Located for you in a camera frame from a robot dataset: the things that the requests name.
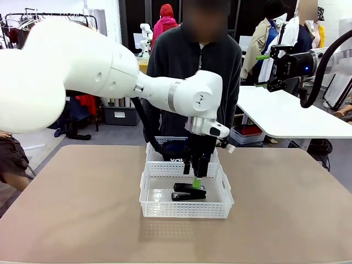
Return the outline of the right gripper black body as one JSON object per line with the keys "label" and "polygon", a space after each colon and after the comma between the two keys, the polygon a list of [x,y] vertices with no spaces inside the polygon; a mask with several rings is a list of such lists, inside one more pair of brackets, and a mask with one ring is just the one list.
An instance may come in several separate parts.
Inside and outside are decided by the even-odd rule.
{"label": "right gripper black body", "polygon": [[312,52],[285,54],[275,60],[274,77],[287,80],[296,77],[311,77],[314,75],[314,55]]}

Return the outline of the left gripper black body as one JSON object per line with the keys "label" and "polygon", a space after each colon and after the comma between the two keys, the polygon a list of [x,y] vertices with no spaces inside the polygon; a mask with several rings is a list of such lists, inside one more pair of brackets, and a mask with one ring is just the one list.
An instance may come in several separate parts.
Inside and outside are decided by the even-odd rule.
{"label": "left gripper black body", "polygon": [[214,136],[189,134],[186,145],[191,151],[191,162],[196,163],[201,158],[210,162],[216,142],[217,138]]}

